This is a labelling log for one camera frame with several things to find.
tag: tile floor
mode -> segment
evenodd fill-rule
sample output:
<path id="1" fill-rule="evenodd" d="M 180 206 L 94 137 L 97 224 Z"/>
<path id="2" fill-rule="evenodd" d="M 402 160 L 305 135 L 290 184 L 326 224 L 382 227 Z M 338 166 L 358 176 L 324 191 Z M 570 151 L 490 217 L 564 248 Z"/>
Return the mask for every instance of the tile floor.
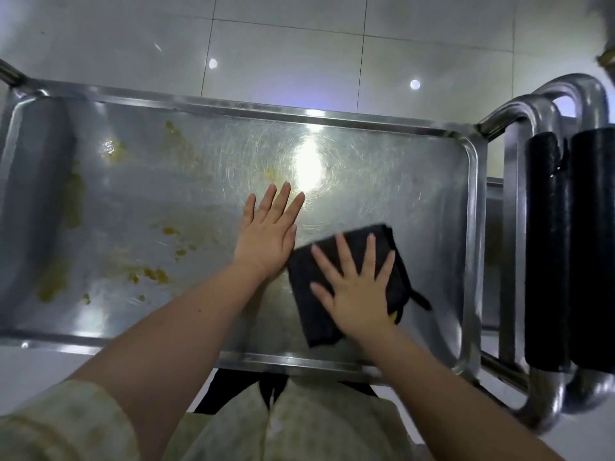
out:
<path id="1" fill-rule="evenodd" d="M 569 72 L 605 81 L 615 122 L 594 61 L 609 41 L 614 0 L 0 0 L 0 58 L 31 76 L 455 122 Z M 502 166 L 496 141 L 489 175 Z M 0 412 L 83 360 L 1 349 Z M 610 413 L 547 439 L 612 458 Z"/>

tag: shirt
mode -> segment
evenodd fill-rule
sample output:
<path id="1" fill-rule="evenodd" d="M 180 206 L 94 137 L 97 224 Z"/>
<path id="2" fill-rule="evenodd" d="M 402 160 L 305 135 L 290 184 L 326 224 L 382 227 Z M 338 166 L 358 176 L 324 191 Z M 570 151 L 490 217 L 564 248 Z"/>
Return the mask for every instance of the shirt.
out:
<path id="1" fill-rule="evenodd" d="M 67 380 L 0 417 L 3 460 L 140 458 L 128 417 L 103 388 Z M 415 460 L 397 407 L 338 383 L 289 379 L 267 409 L 258 383 L 214 416 L 187 413 L 164 461 Z"/>

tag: stainless steel tray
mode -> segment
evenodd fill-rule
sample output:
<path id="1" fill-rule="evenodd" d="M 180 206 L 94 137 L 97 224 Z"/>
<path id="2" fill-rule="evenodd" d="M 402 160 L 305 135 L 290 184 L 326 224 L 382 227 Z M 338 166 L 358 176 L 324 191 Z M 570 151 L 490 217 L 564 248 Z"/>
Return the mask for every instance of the stainless steel tray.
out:
<path id="1" fill-rule="evenodd" d="M 0 143 L 2 344 L 95 353 L 230 263 L 246 196 L 288 180 L 306 193 L 297 246 L 391 225 L 434 306 L 400 326 L 479 368 L 487 142 L 471 125 L 35 82 L 9 92 Z M 350 342 L 307 347 L 286 274 L 218 365 L 380 378 Z"/>

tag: cleaning cloth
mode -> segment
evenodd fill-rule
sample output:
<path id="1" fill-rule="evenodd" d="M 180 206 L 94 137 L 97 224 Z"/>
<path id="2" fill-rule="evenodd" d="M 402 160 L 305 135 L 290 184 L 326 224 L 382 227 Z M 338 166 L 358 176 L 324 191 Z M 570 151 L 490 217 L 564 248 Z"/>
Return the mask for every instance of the cleaning cloth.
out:
<path id="1" fill-rule="evenodd" d="M 393 240 L 393 230 L 387 225 L 372 225 L 344 233 L 344 238 L 350 248 L 357 271 L 360 272 L 363 265 L 365 248 L 367 247 L 367 236 L 370 233 L 373 233 L 376 237 L 376 274 L 380 272 L 389 251 L 396 251 L 395 265 L 386 287 L 388 314 L 395 315 L 396 323 L 398 323 L 402 317 L 404 305 L 410 298 L 423 309 L 431 310 L 429 301 L 419 292 L 412 289 L 404 262 L 399 252 L 397 252 L 395 241 Z M 335 238 L 323 239 L 318 241 L 316 245 L 323 251 L 329 261 L 334 264 L 335 268 L 341 271 L 340 256 L 338 255 Z M 301 326 L 303 327 L 307 344 L 310 347 L 322 344 L 335 344 L 344 335 L 310 289 L 310 283 L 315 281 L 333 294 L 333 288 L 312 257 L 311 245 L 294 250 L 288 259 L 287 266 L 290 286 L 299 309 Z"/>

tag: person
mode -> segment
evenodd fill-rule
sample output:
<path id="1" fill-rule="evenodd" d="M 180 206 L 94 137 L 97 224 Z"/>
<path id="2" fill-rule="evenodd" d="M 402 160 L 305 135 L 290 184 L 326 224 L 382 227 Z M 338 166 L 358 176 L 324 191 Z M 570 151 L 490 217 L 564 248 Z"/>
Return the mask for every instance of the person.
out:
<path id="1" fill-rule="evenodd" d="M 288 379 L 268 403 L 254 383 L 213 416 L 187 414 L 233 321 L 295 246 L 300 193 L 269 186 L 243 209 L 234 262 L 138 322 L 64 382 L 0 420 L 3 460 L 417 459 L 393 403 L 338 382 Z M 333 287 L 313 294 L 395 389 L 438 461 L 561 460 L 507 412 L 419 347 L 387 316 L 394 252 L 375 274 L 370 235 L 360 269 L 342 235 Z"/>

